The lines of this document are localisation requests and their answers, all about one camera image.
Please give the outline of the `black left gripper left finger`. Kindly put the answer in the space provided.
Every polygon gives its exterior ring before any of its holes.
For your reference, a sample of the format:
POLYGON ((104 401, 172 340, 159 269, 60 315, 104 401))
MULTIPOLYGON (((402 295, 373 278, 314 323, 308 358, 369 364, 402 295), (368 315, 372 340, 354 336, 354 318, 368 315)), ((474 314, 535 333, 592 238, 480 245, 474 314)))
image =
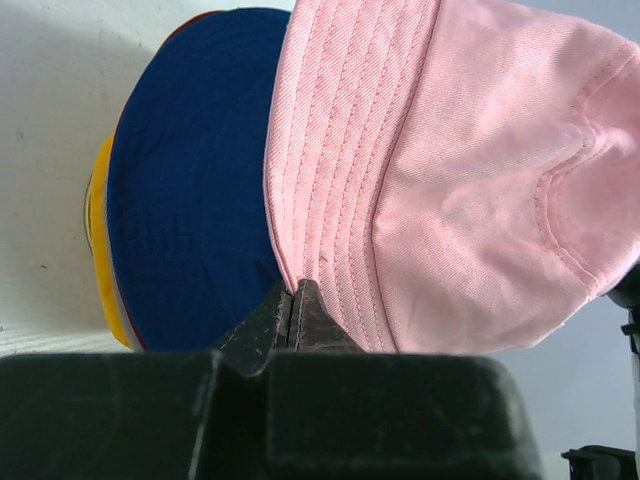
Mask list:
POLYGON ((1 361, 5 479, 264 479, 264 368, 287 339, 275 287, 213 348, 1 361))

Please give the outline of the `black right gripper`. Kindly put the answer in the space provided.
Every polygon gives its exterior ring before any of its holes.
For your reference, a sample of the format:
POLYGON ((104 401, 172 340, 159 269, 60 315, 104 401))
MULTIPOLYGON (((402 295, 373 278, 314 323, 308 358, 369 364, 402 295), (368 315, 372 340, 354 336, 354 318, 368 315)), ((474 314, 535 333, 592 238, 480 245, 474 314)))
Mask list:
POLYGON ((636 448, 634 452, 601 445, 570 449, 561 457, 569 462, 571 480, 639 479, 639 264, 607 296, 628 313, 628 321, 621 331, 628 338, 631 350, 636 448))

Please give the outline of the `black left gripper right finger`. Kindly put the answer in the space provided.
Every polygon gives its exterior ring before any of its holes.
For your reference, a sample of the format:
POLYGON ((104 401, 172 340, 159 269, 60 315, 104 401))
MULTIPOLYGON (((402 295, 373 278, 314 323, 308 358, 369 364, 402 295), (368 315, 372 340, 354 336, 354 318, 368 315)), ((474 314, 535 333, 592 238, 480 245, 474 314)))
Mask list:
POLYGON ((539 479, 509 371, 477 356, 366 354, 300 284, 290 346, 266 368, 273 479, 539 479))

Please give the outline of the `blue beanie hat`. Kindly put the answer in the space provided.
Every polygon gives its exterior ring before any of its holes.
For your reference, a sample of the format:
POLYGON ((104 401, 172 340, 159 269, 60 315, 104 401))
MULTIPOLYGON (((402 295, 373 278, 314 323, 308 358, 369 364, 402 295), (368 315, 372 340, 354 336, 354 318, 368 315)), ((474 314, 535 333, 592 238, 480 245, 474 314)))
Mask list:
POLYGON ((106 226, 144 350, 211 346, 280 282, 263 163, 284 10, 194 18, 159 48, 122 112, 106 226))

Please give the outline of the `yellow bucket hat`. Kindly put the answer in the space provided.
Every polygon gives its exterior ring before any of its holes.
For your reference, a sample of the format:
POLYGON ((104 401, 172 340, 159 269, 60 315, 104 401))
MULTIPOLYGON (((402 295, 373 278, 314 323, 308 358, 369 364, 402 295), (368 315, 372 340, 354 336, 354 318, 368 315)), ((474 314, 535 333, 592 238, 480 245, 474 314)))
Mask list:
POLYGON ((85 194, 84 226, 106 322, 118 342, 140 351, 116 279, 107 227, 107 179, 113 140, 114 136, 109 136, 97 155, 85 194))

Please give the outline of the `pink hat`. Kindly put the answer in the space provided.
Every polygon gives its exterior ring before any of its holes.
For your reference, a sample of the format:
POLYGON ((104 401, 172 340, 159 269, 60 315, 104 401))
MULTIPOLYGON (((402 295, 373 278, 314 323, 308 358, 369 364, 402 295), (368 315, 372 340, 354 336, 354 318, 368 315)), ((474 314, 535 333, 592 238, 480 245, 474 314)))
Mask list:
POLYGON ((365 350, 538 344, 639 259, 639 48, 505 1, 299 1, 268 127, 286 288, 365 350))

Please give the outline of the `dark red beanie hat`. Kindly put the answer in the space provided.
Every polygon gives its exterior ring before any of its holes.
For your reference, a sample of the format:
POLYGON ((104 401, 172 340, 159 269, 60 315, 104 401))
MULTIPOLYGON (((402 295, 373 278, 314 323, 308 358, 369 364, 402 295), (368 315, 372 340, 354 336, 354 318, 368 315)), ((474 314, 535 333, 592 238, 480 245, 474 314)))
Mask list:
POLYGON ((166 39, 115 131, 107 225, 120 290, 147 351, 203 349, 227 329, 201 253, 223 18, 207 12, 166 39))

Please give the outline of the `grey bucket hat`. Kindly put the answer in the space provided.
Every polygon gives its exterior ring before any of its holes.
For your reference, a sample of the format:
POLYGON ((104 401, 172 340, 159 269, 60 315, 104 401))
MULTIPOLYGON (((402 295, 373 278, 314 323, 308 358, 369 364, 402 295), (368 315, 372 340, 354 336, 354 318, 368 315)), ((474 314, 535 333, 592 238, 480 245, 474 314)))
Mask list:
POLYGON ((135 331, 134 323, 126 308, 113 265, 111 242, 107 225, 107 207, 103 206, 104 250, 106 261, 104 299, 108 303, 107 318, 114 337, 128 348, 142 352, 143 345, 135 331))

